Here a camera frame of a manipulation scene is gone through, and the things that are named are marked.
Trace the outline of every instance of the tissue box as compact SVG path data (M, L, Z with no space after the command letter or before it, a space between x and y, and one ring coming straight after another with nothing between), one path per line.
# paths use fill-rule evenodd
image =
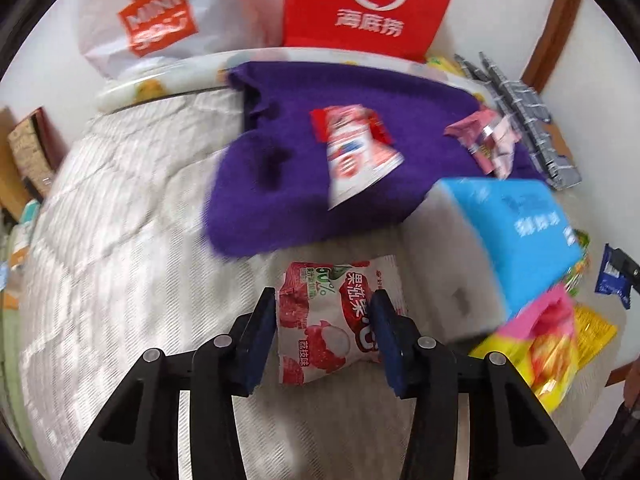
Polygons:
M402 236L444 341L492 332L581 256L562 208L537 180L443 178Z

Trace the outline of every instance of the lychee juice snack bag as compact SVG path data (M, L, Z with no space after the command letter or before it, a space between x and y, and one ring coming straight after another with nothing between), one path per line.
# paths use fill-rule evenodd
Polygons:
M294 262L278 293L280 382L303 384L359 360L379 362L367 302L384 288L405 315L396 259L345 265Z

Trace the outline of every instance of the pink snack package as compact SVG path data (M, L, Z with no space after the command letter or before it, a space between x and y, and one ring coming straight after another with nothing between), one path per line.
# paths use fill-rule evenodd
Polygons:
M515 144L520 136L513 130L508 117L501 117L491 108L481 110L450 124L446 136L456 137L484 171L504 180L513 169Z
M359 360L380 362L367 317L367 301L379 288L404 316L393 256L338 266L290 264L278 294L280 382L303 384Z

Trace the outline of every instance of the bedsheet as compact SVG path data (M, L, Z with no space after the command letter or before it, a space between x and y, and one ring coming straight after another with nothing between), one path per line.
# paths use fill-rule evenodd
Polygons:
M237 260L212 252L202 208L241 116L242 97L229 89L157 100L96 117L67 157L34 232L20 306L22 389L51 479L145 349L189 351L226 332L293 260L395 254L409 314L438 337L396 228ZM616 344L583 370L554 414L569 441ZM456 474L466 478L463 396L460 405ZM398 478L413 408L371 363L280 386L273 347L261 386L234 399L247 478ZM189 479L187 392L178 420L180 477Z

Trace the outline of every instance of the red shopping bag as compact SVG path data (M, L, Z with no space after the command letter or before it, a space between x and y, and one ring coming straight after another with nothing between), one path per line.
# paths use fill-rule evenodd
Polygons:
M286 0L285 46L423 61L450 0Z
M196 34L188 0L132 0L118 15L129 38L129 50L138 57Z

